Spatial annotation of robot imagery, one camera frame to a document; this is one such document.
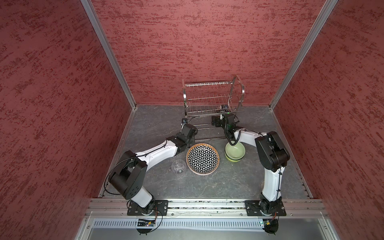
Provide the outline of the steel two-tier dish rack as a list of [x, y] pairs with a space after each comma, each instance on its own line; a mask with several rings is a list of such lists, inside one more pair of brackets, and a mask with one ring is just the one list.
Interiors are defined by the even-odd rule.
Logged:
[[[225, 137], [237, 143], [239, 135], [235, 134], [239, 122], [236, 113], [242, 111], [245, 98], [245, 85], [239, 76], [234, 75], [229, 81], [189, 83], [182, 81], [185, 117], [188, 123], [197, 118], [222, 116]], [[228, 105], [229, 113], [221, 113], [221, 105]]]

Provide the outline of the pale green bowl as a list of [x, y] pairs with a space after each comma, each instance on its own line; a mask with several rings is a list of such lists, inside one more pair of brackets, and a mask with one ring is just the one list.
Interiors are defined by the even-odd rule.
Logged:
[[227, 143], [225, 147], [225, 154], [231, 156], [232, 158], [241, 158], [242, 156], [245, 156], [246, 149], [242, 143], [237, 143], [234, 146]]

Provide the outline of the white patterned deep plate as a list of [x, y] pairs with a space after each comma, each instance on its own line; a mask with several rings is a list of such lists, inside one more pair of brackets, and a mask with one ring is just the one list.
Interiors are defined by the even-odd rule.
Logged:
[[186, 163], [196, 175], [207, 176], [217, 170], [220, 164], [220, 156], [212, 145], [199, 143], [188, 150]]

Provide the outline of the clear glass cup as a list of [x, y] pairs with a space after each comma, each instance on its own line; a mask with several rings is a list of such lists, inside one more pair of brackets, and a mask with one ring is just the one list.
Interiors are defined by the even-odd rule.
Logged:
[[186, 171], [187, 165], [186, 162], [183, 160], [176, 160], [171, 165], [171, 170], [175, 174], [182, 174]]

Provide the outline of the lime green bowl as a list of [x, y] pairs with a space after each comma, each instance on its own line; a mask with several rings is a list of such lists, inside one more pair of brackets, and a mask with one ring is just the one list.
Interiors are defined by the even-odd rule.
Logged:
[[242, 159], [233, 160], [233, 159], [227, 158], [227, 160], [232, 162], [232, 163], [237, 163], [237, 162], [240, 162]]

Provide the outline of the blue floral white bowl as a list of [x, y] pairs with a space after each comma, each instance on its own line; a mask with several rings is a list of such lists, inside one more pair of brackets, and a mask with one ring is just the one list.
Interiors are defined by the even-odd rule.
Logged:
[[226, 159], [227, 159], [227, 158], [230, 158], [230, 159], [233, 159], [233, 160], [238, 160], [238, 159], [243, 159], [244, 156], [242, 156], [241, 158], [232, 158], [231, 156], [226, 155]]

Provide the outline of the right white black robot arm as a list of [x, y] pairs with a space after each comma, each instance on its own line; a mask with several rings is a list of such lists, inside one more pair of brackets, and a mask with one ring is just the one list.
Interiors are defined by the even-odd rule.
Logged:
[[228, 143], [225, 155], [238, 162], [246, 154], [244, 144], [257, 149], [258, 159], [264, 167], [264, 187], [257, 209], [264, 216], [277, 214], [283, 209], [281, 184], [290, 154], [277, 132], [260, 133], [237, 126], [234, 114], [212, 117], [212, 125], [222, 128]]

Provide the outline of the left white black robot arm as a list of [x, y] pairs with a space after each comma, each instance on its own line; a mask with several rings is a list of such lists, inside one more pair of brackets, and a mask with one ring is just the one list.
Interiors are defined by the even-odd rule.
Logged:
[[151, 149], [133, 153], [126, 151], [109, 172], [107, 180], [126, 200], [135, 203], [143, 215], [155, 212], [155, 197], [144, 187], [146, 172], [164, 160], [172, 158], [195, 143], [198, 129], [185, 124], [181, 131]]

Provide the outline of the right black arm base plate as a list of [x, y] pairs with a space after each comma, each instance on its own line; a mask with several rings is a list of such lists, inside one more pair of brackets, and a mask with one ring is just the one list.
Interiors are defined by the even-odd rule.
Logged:
[[282, 201], [269, 202], [267, 200], [245, 201], [247, 216], [285, 217], [287, 215]]

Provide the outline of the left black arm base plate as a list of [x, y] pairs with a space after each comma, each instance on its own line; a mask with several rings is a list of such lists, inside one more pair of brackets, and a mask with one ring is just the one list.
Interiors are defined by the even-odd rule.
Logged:
[[167, 200], [152, 200], [145, 208], [139, 206], [133, 201], [127, 203], [128, 216], [166, 216], [168, 211], [169, 201]]

